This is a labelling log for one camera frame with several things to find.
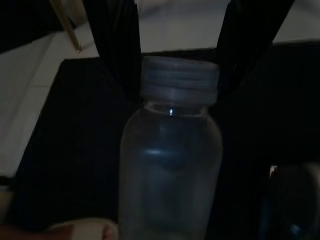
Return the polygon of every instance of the wooden stick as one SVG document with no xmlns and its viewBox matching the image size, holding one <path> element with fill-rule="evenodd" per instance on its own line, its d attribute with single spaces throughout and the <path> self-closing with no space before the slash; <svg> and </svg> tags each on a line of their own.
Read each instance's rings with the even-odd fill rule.
<svg viewBox="0 0 320 240">
<path fill-rule="evenodd" d="M 72 28 L 72 25 L 70 23 L 70 20 L 68 18 L 68 15 L 65 11 L 65 8 L 61 2 L 61 0 L 50 0 L 51 6 L 55 11 L 55 14 L 59 18 L 59 21 L 61 25 L 63 26 L 63 29 L 68 34 L 70 41 L 72 45 L 74 46 L 77 53 L 80 53 L 82 51 L 82 47 L 80 46 L 77 36 Z"/>
</svg>

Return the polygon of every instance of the plastic bottle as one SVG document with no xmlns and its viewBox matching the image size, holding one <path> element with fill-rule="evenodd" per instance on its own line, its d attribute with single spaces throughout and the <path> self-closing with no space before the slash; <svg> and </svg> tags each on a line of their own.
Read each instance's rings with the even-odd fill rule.
<svg viewBox="0 0 320 240">
<path fill-rule="evenodd" d="M 222 160 L 213 63 L 146 57 L 121 141 L 120 240 L 203 240 Z"/>
</svg>

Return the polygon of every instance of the bottle cap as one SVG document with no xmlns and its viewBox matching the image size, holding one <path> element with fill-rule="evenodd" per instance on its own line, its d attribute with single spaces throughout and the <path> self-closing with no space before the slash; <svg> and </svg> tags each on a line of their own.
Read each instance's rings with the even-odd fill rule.
<svg viewBox="0 0 320 240">
<path fill-rule="evenodd" d="M 147 56 L 142 63 L 142 96 L 169 102 L 213 105 L 219 66 L 206 61 Z"/>
</svg>

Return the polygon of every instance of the bottle neck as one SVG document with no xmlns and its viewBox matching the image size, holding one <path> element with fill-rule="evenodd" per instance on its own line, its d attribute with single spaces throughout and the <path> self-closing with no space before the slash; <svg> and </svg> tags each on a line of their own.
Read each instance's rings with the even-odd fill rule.
<svg viewBox="0 0 320 240">
<path fill-rule="evenodd" d="M 146 100 L 144 108 L 170 117 L 203 117 L 208 114 L 207 106 L 181 105 L 176 103 Z"/>
</svg>

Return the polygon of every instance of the floor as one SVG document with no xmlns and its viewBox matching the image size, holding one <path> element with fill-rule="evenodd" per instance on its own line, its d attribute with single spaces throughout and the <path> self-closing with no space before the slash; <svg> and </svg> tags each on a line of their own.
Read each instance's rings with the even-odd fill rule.
<svg viewBox="0 0 320 240">
<path fill-rule="evenodd" d="M 138 2 L 142 6 L 139 16 L 141 49 L 143 52 L 156 52 L 216 47 L 229 0 Z M 320 39 L 320 14 L 310 12 L 299 2 L 291 9 L 275 42 Z M 78 27 L 75 33 L 84 48 L 81 53 L 76 53 L 65 33 L 55 33 L 22 47 L 16 57 L 11 58 L 11 71 L 27 76 L 22 77 L 21 82 L 6 78 L 3 83 L 6 75 L 0 71 L 0 87 L 6 86 L 0 89 L 0 94 L 1 91 L 7 93 L 5 98 L 0 96 L 0 176 L 15 175 L 60 63 L 64 59 L 98 56 L 89 24 Z M 30 49 L 37 49 L 39 54 L 32 58 L 34 51 Z M 29 59 L 33 66 L 23 62 L 17 64 L 19 54 L 20 59 L 21 56 Z M 0 209 L 5 209 L 7 199 L 6 193 L 0 193 Z"/>
<path fill-rule="evenodd" d="M 0 224 L 3 223 L 8 207 L 14 194 L 12 192 L 0 193 Z"/>
</svg>

